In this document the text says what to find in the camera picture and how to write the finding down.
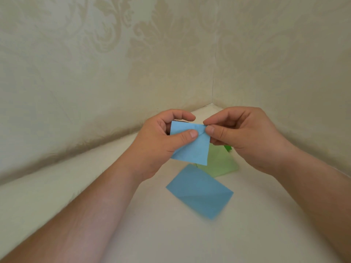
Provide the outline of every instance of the blue paper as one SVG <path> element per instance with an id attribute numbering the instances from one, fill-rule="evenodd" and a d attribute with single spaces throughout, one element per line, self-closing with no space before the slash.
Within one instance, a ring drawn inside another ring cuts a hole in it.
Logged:
<path id="1" fill-rule="evenodd" d="M 171 159 L 207 165 L 210 136 L 205 133 L 205 128 L 206 126 L 203 124 L 172 121 L 170 135 L 178 134 L 189 129 L 195 129 L 199 133 L 199 136 L 194 142 L 177 149 L 173 153 Z"/>
<path id="2" fill-rule="evenodd" d="M 233 191 L 189 164 L 166 187 L 201 215 L 213 220 L 225 207 Z"/>

